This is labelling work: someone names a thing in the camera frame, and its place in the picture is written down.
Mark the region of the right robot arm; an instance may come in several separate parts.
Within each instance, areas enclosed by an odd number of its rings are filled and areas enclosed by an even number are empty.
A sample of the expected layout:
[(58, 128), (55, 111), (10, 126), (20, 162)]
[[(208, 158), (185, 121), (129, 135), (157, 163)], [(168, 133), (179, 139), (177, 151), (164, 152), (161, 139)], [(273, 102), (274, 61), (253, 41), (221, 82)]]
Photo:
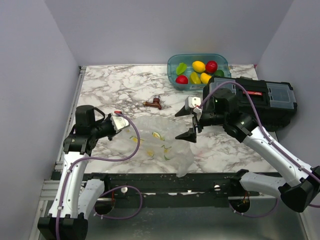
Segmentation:
[(222, 126), (238, 142), (263, 157), (280, 174), (272, 177), (240, 170), (231, 178), (230, 191), (241, 196), (259, 192), (273, 196), (291, 210), (302, 213), (320, 192), (320, 168), (311, 167), (290, 153), (262, 127), (258, 117), (240, 112), (230, 89), (216, 88), (205, 99), (189, 96), (176, 117), (192, 115), (192, 127), (176, 136), (195, 143), (197, 133), (207, 126)]

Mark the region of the clear plastic lemon-print bag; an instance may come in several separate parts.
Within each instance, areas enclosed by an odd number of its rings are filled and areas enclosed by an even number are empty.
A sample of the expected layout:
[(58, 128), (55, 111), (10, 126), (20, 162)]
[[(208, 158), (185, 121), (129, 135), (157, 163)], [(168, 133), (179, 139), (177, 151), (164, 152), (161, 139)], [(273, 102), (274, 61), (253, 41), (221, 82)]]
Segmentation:
[(116, 164), (116, 173), (187, 174), (194, 154), (189, 142), (175, 139), (188, 130), (184, 121), (154, 115), (137, 117), (133, 123), (140, 136), (139, 149), (131, 159)]

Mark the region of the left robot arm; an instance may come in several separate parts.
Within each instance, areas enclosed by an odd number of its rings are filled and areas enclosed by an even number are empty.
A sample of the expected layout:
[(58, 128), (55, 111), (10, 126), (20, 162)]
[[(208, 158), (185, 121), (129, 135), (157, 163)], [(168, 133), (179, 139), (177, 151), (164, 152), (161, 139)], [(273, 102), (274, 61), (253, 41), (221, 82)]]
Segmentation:
[(63, 142), (63, 168), (54, 202), (48, 215), (40, 217), (37, 227), (46, 240), (84, 240), (88, 217), (98, 197), (110, 194), (107, 178), (92, 177), (81, 189), (92, 150), (101, 138), (109, 140), (129, 122), (120, 112), (104, 114), (92, 105), (75, 111), (75, 124)]

